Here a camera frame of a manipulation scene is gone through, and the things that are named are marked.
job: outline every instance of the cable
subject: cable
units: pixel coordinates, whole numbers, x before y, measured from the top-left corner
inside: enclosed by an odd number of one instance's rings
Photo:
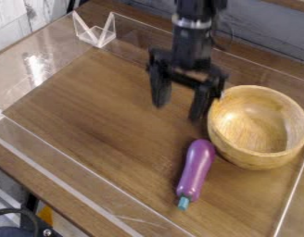
[[[33,223],[33,227],[34,227],[33,237],[38,237],[38,230],[40,230],[38,221],[37,221],[37,217],[32,214],[32,212],[29,212],[25,209],[13,209],[13,208],[0,209],[0,216],[2,216],[5,214],[22,214],[22,215],[28,216],[29,220]]]

